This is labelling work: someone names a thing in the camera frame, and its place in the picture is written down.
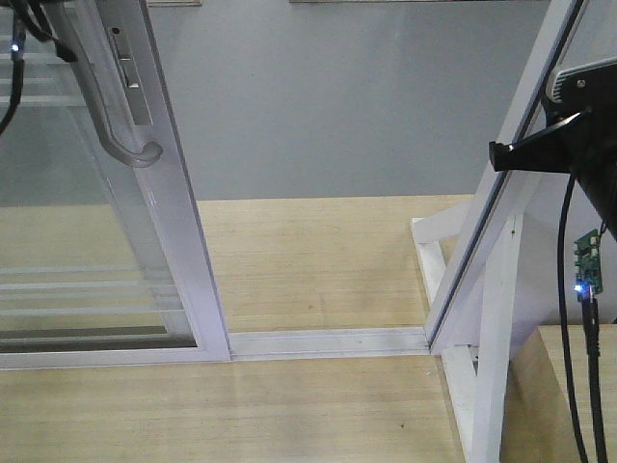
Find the glass pane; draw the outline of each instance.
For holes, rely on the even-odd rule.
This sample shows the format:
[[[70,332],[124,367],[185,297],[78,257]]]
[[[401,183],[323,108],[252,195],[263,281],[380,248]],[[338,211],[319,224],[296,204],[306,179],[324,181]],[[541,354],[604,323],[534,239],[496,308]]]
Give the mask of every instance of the glass pane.
[[[101,148],[53,47],[28,37],[26,52],[0,137],[0,352],[195,346],[133,170]],[[8,53],[0,74],[4,112]]]

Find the white wooden frame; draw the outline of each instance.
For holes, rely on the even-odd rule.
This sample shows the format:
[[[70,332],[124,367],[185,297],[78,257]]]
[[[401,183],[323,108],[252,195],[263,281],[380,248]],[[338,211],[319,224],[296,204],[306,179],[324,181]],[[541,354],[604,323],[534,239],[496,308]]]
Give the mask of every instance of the white wooden frame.
[[[550,71],[575,3],[551,1],[499,132],[500,142],[511,143],[523,130],[525,119],[536,112],[535,95]],[[418,232],[418,226],[424,221],[412,225],[414,237],[419,236],[416,246],[431,302],[425,329],[431,352],[443,356],[468,463],[499,460],[523,217],[540,178],[525,172],[496,174],[488,164],[462,225],[460,215],[451,211],[441,213],[442,217],[449,214],[449,223],[424,219],[427,226],[430,221],[440,224],[424,227],[423,232]],[[460,233],[453,256],[443,268],[443,258],[435,257],[441,254],[439,244],[429,243],[442,239],[443,230],[448,229]],[[468,344],[479,344],[477,375]]]

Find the sliding glass door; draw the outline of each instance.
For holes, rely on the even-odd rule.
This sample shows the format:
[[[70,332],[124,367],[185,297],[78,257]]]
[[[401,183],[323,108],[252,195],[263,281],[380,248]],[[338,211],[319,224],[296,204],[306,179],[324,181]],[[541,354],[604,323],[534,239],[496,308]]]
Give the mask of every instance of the sliding glass door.
[[[106,0],[53,8],[58,35],[86,55],[68,65],[53,47],[26,41],[22,105],[0,137],[0,368],[227,360],[146,7]],[[0,9],[3,50],[12,21]],[[115,46],[125,47],[130,76]],[[8,53],[0,72],[11,75]],[[84,73],[102,106],[89,101],[96,95]],[[106,136],[129,153],[160,147],[160,158],[126,165],[103,148]]]

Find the light wood floor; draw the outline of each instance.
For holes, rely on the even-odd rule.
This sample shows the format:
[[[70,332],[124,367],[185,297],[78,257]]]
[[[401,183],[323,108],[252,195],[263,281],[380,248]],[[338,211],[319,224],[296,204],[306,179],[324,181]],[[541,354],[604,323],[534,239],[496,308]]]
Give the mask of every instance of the light wood floor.
[[[432,357],[0,372],[6,463],[463,461]]]
[[[200,202],[229,330],[423,325],[409,222],[467,199]]]
[[[229,327],[423,324],[409,221],[466,198],[200,203]],[[42,260],[44,244],[21,246],[11,265],[19,252],[28,265],[84,258],[63,221],[42,233],[22,219],[6,242],[60,244]],[[105,220],[93,223],[105,235]],[[0,461],[462,463],[448,407],[428,356],[3,371]]]

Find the gray wall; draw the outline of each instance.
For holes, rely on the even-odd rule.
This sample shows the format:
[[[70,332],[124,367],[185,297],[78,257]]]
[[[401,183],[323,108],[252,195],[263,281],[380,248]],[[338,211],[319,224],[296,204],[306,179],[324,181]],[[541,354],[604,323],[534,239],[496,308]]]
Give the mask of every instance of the gray wall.
[[[198,199],[473,192],[547,5],[151,9]]]

